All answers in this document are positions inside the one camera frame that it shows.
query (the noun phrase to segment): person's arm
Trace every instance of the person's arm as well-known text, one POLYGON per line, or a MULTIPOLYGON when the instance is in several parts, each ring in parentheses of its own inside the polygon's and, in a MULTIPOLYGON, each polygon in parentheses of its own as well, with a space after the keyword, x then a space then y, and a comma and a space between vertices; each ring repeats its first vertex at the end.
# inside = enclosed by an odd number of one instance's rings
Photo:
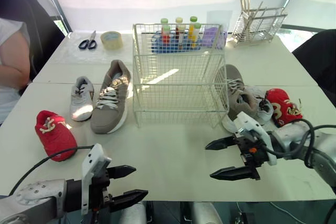
POLYGON ((24 88, 29 82, 29 46, 20 31, 0 45, 0 59, 0 85, 24 88))

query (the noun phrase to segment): dish rack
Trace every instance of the dish rack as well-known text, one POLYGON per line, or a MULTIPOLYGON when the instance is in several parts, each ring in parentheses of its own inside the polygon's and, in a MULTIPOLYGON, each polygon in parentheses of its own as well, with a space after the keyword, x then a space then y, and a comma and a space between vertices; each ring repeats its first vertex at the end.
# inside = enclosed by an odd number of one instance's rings
POLYGON ((243 10, 232 33, 235 46, 271 42, 287 16, 283 10, 283 7, 243 10))
MULTIPOLYGON (((185 25, 187 34, 189 24, 185 25)), ((184 35, 180 49, 172 29, 172 43, 159 44, 166 50, 158 52, 161 27, 133 26, 133 112, 138 126, 207 123, 215 127, 228 112, 226 72, 221 68, 225 65, 224 44, 218 42, 225 36, 221 26, 202 24, 197 38, 189 40, 184 35)))

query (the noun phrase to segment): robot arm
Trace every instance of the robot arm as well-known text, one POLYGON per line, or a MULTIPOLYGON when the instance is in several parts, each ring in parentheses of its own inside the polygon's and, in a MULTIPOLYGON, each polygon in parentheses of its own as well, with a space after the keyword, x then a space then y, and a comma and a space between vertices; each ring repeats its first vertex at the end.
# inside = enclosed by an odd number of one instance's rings
MULTIPOLYGON (((276 153, 288 153, 295 150, 302 137, 309 131, 306 123, 290 123, 275 131, 266 133, 257 121, 244 112, 238 114, 235 123, 239 127, 238 133, 234 136, 212 141, 205 148, 206 150, 221 150, 237 144, 245 166, 223 168, 210 174, 210 177, 221 180, 260 179, 256 168, 260 167, 264 162, 274 165, 274 162, 269 162, 271 160, 270 157, 304 160, 310 142, 309 137, 295 155, 270 155, 265 150, 265 146, 276 153)), ((324 181, 332 188, 336 188, 336 135, 324 134, 316 130, 310 160, 312 168, 316 170, 324 181)))
POLYGON ((148 191, 136 189, 116 197, 108 193, 110 179, 136 171, 127 165, 106 168, 110 161, 96 144, 84 160, 82 180, 56 179, 27 185, 0 200, 0 224, 42 224, 79 209, 84 213, 92 209, 94 218, 99 209, 108 207, 113 212, 140 202, 148 191))

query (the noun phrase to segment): black scissor handle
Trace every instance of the black scissor handle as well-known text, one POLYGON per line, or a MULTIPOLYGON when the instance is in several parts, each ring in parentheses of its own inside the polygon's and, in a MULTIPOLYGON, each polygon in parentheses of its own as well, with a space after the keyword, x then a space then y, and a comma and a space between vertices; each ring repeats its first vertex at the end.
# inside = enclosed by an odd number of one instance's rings
POLYGON ((90 41, 89 43, 89 50, 90 49, 95 49, 97 47, 97 42, 93 39, 92 41, 90 41))
POLYGON ((91 41, 89 41, 88 39, 83 40, 79 45, 78 48, 79 49, 86 49, 88 48, 89 50, 91 49, 95 49, 97 47, 97 42, 93 39, 91 41))
POLYGON ((86 39, 86 40, 83 40, 79 45, 78 45, 78 48, 79 49, 86 49, 88 47, 88 43, 89 43, 89 40, 86 39))

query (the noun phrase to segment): test tube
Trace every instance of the test tube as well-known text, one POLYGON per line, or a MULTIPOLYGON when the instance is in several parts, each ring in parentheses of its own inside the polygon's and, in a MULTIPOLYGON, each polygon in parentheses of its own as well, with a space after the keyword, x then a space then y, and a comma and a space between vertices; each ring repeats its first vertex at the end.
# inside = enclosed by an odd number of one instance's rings
POLYGON ((189 32, 188 32, 188 39, 191 39, 193 36, 194 24, 197 22, 196 16, 190 17, 190 24, 189 24, 189 32))
POLYGON ((192 44, 191 44, 191 47, 192 48, 195 48, 196 47, 196 42, 197 42, 197 40, 198 40, 198 33, 200 32, 199 30, 200 30, 200 28, 201 28, 201 24, 200 23, 195 23, 194 25, 193 25, 193 34, 192 34, 192 36, 191 36, 191 38, 190 38, 190 40, 192 41, 192 44))
POLYGON ((183 22, 183 18, 176 18, 175 21, 176 21, 175 39, 178 40, 179 50, 181 50, 183 48, 183 38, 184 38, 185 25, 181 24, 183 22))
POLYGON ((183 18, 177 17, 175 19, 175 22, 176 22, 175 39, 179 39, 179 34, 180 34, 179 24, 183 22, 183 18))
POLYGON ((163 34, 163 26, 165 24, 168 24, 168 19, 167 18, 161 18, 161 34, 163 34))
POLYGON ((162 26, 162 42, 164 44, 169 43, 169 36, 170 36, 170 27, 169 25, 162 26))

